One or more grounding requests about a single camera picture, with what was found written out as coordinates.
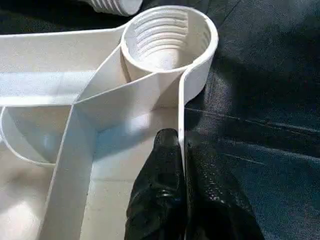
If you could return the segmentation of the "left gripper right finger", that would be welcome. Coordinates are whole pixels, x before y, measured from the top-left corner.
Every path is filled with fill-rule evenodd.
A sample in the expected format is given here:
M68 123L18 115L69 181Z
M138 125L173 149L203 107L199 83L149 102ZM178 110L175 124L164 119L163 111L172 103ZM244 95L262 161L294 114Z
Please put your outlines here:
M263 240L249 199L209 140L196 132L184 142L187 240Z

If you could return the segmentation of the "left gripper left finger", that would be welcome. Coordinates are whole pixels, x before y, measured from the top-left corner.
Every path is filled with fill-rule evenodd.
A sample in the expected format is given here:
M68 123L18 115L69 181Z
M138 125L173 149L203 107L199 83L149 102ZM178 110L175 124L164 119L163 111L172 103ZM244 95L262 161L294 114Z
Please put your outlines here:
M178 133L157 132L136 177L126 210L126 240L182 240L187 223L186 184Z

